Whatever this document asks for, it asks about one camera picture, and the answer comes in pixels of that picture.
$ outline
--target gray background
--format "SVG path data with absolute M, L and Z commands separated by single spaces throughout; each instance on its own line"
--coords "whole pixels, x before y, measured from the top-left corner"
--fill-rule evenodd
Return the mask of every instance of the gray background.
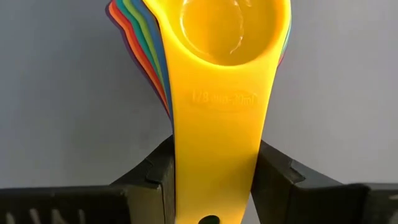
M 171 133 L 106 3 L 0 2 L 0 187 L 107 184 Z M 398 182 L 397 9 L 292 1 L 263 139 L 342 182 Z

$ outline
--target yellow measuring spoon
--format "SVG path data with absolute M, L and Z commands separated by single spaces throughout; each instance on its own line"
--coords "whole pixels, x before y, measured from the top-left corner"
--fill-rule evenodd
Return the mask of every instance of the yellow measuring spoon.
M 144 0 L 174 109 L 176 222 L 241 223 L 290 23 L 289 0 Z

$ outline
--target hole in handle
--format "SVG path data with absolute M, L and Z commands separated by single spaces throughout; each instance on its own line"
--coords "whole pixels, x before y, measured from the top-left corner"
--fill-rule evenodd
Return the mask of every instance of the hole in handle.
M 215 215 L 208 215 L 202 218 L 198 224 L 220 224 L 220 219 Z

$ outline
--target gray wall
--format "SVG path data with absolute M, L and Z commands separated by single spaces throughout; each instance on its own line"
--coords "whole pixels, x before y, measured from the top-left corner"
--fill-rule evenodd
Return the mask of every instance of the gray wall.
M 0 187 L 106 184 L 171 133 L 106 2 L 0 2 Z M 263 139 L 343 182 L 398 182 L 398 2 L 292 7 Z

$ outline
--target stacked measuring spoons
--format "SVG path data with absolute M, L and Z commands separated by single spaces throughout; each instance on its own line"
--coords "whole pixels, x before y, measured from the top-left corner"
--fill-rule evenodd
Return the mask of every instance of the stacked measuring spoons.
M 106 13 L 170 118 L 176 222 L 240 223 L 290 0 L 112 0 Z

